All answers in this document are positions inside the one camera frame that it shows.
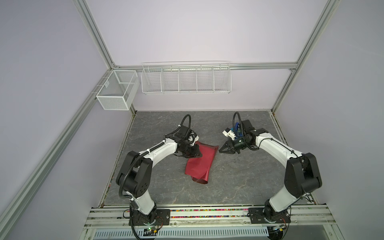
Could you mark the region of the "dark red wrapping paper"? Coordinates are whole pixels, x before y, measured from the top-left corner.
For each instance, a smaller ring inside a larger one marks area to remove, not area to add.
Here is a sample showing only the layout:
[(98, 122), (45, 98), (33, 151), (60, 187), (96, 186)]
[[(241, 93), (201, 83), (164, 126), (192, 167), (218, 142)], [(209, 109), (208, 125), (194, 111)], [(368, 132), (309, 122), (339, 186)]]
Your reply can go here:
[(211, 146), (199, 141), (197, 141), (197, 145), (202, 156), (187, 161), (185, 174), (190, 176), (194, 182), (205, 185), (209, 181), (210, 169), (219, 146)]

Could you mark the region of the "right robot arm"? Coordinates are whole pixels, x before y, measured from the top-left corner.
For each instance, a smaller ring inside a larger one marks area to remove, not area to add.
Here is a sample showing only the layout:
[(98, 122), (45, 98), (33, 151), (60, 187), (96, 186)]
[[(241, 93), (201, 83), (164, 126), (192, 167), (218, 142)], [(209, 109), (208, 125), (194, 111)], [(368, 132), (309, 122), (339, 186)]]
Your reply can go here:
[(253, 127), (249, 120), (242, 120), (235, 112), (232, 128), (223, 134), (228, 138), (219, 149), (222, 154), (240, 154), (241, 150), (263, 150), (285, 167), (284, 186), (265, 202), (261, 216), (268, 223), (283, 220), (291, 207), (307, 194), (322, 186), (316, 157), (311, 153), (296, 151), (277, 140), (266, 129)]

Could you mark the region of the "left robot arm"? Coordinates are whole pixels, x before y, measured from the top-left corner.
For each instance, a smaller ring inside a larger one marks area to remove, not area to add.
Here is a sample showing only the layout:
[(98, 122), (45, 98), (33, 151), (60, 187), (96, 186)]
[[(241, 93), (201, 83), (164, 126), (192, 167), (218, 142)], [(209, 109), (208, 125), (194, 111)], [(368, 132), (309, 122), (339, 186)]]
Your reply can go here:
[(121, 199), (130, 201), (130, 217), (139, 215), (144, 222), (153, 223), (157, 211), (156, 203), (148, 191), (153, 167), (170, 155), (186, 159), (202, 156), (196, 143), (198, 135), (191, 128), (192, 117), (183, 117), (177, 129), (164, 136), (155, 146), (141, 152), (131, 151), (127, 154), (116, 184)]

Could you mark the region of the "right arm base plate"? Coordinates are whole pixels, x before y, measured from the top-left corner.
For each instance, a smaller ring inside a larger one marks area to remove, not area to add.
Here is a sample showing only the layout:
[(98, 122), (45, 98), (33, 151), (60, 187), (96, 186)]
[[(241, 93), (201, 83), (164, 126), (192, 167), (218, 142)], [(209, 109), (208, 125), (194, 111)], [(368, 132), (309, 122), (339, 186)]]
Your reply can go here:
[(273, 210), (265, 208), (249, 208), (247, 217), (252, 224), (289, 224), (291, 217), (287, 210), (276, 213)]

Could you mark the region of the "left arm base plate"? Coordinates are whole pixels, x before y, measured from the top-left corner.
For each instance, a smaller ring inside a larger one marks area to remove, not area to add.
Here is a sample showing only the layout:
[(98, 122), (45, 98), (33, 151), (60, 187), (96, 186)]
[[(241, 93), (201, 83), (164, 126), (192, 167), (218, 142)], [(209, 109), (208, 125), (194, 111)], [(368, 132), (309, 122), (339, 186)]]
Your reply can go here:
[(156, 209), (149, 213), (149, 215), (144, 215), (137, 210), (132, 211), (130, 220), (134, 226), (168, 226), (171, 220), (171, 210), (170, 209)]

